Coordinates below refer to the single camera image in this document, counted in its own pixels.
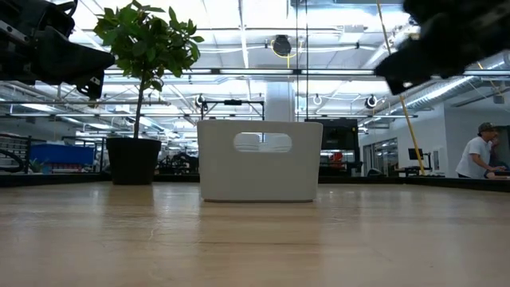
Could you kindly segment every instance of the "ductwork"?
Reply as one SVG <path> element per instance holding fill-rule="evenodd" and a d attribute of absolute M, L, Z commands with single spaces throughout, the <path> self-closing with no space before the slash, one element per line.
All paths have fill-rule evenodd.
<path fill-rule="evenodd" d="M 508 51 L 497 54 L 489 59 L 482 61 L 484 69 L 508 69 L 510 65 L 510 55 Z M 448 81 L 432 85 L 424 88 L 420 92 L 416 92 L 412 96 L 406 98 L 406 106 L 409 109 L 419 110 L 422 108 L 429 108 L 435 104 L 449 100 L 455 96 L 473 90 L 473 87 L 478 88 L 483 85 L 483 81 L 479 77 L 469 76 L 456 78 Z M 402 111 L 402 106 L 393 107 L 391 111 L 387 109 L 379 112 L 378 114 L 394 113 Z"/>

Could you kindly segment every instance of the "potted plant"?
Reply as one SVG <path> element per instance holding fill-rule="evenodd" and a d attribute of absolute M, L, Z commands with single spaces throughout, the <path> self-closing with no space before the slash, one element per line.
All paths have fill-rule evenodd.
<path fill-rule="evenodd" d="M 169 22 L 153 14 L 164 12 L 133 1 L 115 12 L 105 8 L 104 14 L 98 15 L 94 32 L 103 45 L 112 47 L 111 53 L 123 75 L 140 79 L 133 138 L 108 138 L 106 143 L 114 184 L 152 182 L 161 142 L 139 138 L 143 92 L 162 92 L 161 77 L 166 70 L 181 77 L 182 71 L 200 58 L 196 43 L 204 40 L 193 36 L 197 26 L 191 20 L 179 22 L 171 7 Z"/>

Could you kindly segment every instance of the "white wall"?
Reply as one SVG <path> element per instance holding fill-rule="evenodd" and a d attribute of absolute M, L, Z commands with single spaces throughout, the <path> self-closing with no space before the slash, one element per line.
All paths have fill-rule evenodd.
<path fill-rule="evenodd" d="M 445 136 L 445 109 L 443 104 L 438 104 L 433 107 L 433 111 L 417 112 L 418 118 L 412 118 L 411 124 L 414 129 L 414 135 L 418 142 L 418 147 L 424 153 L 432 152 L 434 150 L 440 151 L 440 170 L 436 172 L 447 172 L 449 166 L 449 159 L 446 156 L 446 136 Z M 363 160 L 363 146 L 368 144 L 377 143 L 383 140 L 390 140 L 397 138 L 398 141 L 398 166 L 409 167 L 417 166 L 417 160 L 409 159 L 408 149 L 414 147 L 410 130 L 407 127 L 406 119 L 397 119 L 390 124 L 390 129 L 387 130 L 370 130 L 369 135 L 361 135 L 359 137 L 360 151 L 362 152 Z M 427 166 L 428 162 L 424 157 L 424 164 Z"/>
<path fill-rule="evenodd" d="M 37 118 L 35 124 L 25 119 L 0 119 L 0 133 L 11 133 L 19 136 L 32 136 L 38 140 L 61 140 L 62 136 L 75 136 L 74 124 L 50 122 L 46 118 Z"/>
<path fill-rule="evenodd" d="M 465 145 L 477 136 L 478 126 L 484 122 L 506 126 L 510 124 L 510 113 L 502 109 L 463 109 L 445 110 L 446 139 L 448 143 L 449 172 L 447 176 L 457 177 L 455 169 L 461 160 Z"/>

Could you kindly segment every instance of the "blue container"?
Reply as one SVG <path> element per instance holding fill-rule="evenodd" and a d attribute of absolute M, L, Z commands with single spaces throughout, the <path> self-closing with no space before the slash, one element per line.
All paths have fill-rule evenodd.
<path fill-rule="evenodd" d="M 93 164 L 94 148 L 37 144 L 31 147 L 30 159 L 36 159 L 39 163 Z"/>

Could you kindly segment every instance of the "man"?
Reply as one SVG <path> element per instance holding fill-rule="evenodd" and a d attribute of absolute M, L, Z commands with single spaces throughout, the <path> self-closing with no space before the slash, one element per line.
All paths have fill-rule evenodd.
<path fill-rule="evenodd" d="M 456 172 L 459 178 L 483 179 L 486 171 L 496 172 L 505 169 L 488 165 L 491 158 L 491 140 L 496 137 L 497 131 L 493 124 L 483 123 L 478 127 L 478 136 L 465 146 L 461 161 L 457 165 Z"/>

